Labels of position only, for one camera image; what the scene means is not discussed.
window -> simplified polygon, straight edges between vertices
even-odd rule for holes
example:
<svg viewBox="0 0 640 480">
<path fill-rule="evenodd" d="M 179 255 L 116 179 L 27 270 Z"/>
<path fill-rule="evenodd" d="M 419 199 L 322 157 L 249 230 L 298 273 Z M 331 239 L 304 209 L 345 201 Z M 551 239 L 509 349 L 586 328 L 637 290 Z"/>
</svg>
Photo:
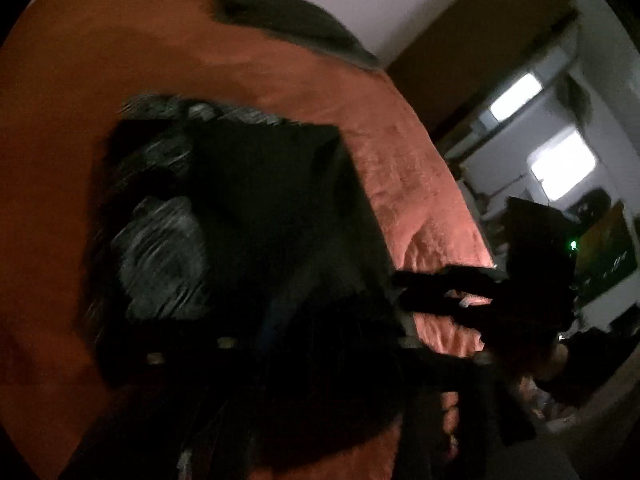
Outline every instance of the window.
<svg viewBox="0 0 640 480">
<path fill-rule="evenodd" d="M 529 157 L 529 167 L 549 200 L 555 201 L 593 171 L 596 157 L 572 127 L 533 152 Z"/>
<path fill-rule="evenodd" d="M 498 121 L 508 119 L 541 90 L 540 81 L 533 74 L 527 73 L 498 97 L 489 111 Z"/>
</svg>

bright window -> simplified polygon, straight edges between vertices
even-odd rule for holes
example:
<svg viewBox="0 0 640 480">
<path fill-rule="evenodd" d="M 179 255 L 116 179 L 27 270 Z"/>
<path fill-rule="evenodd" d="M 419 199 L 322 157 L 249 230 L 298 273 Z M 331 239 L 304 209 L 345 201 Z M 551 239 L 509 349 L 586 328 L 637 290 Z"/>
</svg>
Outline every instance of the bright window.
<svg viewBox="0 0 640 480">
<path fill-rule="evenodd" d="M 577 130 L 563 132 L 529 157 L 531 171 L 551 201 L 558 200 L 596 167 L 596 158 Z"/>
<path fill-rule="evenodd" d="M 533 74 L 527 73 L 498 97 L 489 111 L 498 121 L 508 119 L 541 90 L 540 81 Z"/>
</svg>

orange blanket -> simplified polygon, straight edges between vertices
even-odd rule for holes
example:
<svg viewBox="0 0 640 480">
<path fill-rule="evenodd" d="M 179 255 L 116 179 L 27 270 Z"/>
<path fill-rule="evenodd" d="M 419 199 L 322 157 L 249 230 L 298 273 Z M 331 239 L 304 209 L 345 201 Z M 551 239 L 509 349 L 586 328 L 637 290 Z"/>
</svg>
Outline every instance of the orange blanket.
<svg viewBox="0 0 640 480">
<path fill-rule="evenodd" d="M 43 480 L 110 398 L 72 323 L 92 162 L 131 95 L 336 124 L 398 267 L 490 264 L 446 165 L 384 73 L 216 23 L 211 1 L 38 0 L 0 52 L 0 420 Z M 479 344 L 447 319 L 417 324 L 439 351 Z M 388 479 L 397 439 L 392 428 L 279 478 Z"/>
</svg>

orange bed sheet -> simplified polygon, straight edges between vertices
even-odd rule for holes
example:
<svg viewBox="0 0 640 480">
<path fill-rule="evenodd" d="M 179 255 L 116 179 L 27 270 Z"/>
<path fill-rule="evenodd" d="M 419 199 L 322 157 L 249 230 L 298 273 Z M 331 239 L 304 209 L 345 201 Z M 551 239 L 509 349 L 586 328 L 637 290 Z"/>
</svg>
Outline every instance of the orange bed sheet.
<svg viewBox="0 0 640 480">
<path fill-rule="evenodd" d="M 0 420 L 43 480 L 110 399 L 73 320 L 92 163 L 134 94 L 336 124 L 396 266 L 491 264 L 446 165 L 385 73 L 217 23 L 211 3 L 37 0 L 0 51 Z M 438 351 L 479 346 L 449 319 L 416 321 Z M 278 478 L 388 479 L 398 433 Z"/>
</svg>

orange fabric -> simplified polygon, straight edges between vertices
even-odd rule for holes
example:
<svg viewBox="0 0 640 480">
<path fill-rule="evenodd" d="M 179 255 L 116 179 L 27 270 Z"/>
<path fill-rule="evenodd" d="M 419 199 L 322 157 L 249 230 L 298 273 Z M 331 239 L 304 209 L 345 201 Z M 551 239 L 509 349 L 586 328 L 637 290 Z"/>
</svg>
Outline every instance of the orange fabric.
<svg viewBox="0 0 640 480">
<path fill-rule="evenodd" d="M 384 73 L 217 23 L 211 1 L 38 0 L 0 52 L 0 417 L 43 480 L 110 398 L 72 323 L 92 161 L 134 94 L 336 124 L 397 266 L 490 264 L 446 165 Z M 418 327 L 439 351 L 478 344 L 447 320 L 420 316 Z M 397 440 L 391 428 L 279 478 L 386 479 Z"/>
</svg>

